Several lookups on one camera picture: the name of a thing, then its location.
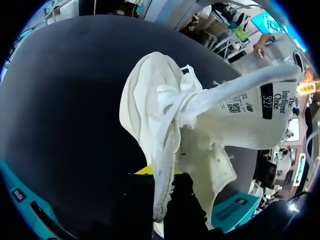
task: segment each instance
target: black label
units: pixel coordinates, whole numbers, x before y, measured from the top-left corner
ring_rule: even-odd
[[[264,119],[272,119],[272,110],[274,103],[274,87],[272,83],[268,83],[260,87],[262,117]]]
[[[246,205],[247,202],[248,202],[248,200],[243,199],[243,198],[238,198],[237,200],[235,200],[235,202],[236,202],[237,204]]]
[[[23,191],[21,191],[19,188],[11,192],[15,200],[17,200],[18,203],[21,203],[23,200],[26,199],[26,195]]]

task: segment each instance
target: white shoelace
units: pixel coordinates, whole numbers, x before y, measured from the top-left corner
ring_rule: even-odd
[[[172,121],[176,118],[179,127],[182,127],[184,120],[181,119],[183,115],[180,113],[189,100],[203,90],[193,67],[187,65],[181,68],[181,70],[185,69],[188,69],[188,72],[182,76],[180,89],[170,85],[160,85],[156,89],[156,91],[160,93],[158,95],[159,108],[165,114],[158,135],[160,150],[165,148],[165,139]]]

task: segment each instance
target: white sneaker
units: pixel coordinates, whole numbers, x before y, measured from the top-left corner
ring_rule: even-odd
[[[190,174],[211,221],[215,197],[236,178],[224,146],[276,145],[288,125],[300,72],[293,65],[266,67],[202,89],[191,66],[180,69],[159,52],[136,64],[123,89],[119,119],[153,165],[156,222],[166,215],[175,169]]]

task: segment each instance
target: person's arm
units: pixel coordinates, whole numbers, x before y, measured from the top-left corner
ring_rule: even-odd
[[[265,56],[265,44],[269,41],[274,41],[275,37],[271,34],[265,34],[263,33],[259,39],[259,41],[253,45],[253,49],[256,53],[258,53],[259,49],[262,52],[262,56]]]

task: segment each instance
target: dark gray surface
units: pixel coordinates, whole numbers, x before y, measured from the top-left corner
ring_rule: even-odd
[[[33,191],[75,218],[108,223],[117,183],[144,167],[136,141],[121,127],[128,75],[159,51],[189,64],[204,88],[238,76],[186,36],[123,16],[83,16],[32,33],[0,88],[0,157]],[[217,197],[246,192],[256,151],[228,147],[238,178]]]

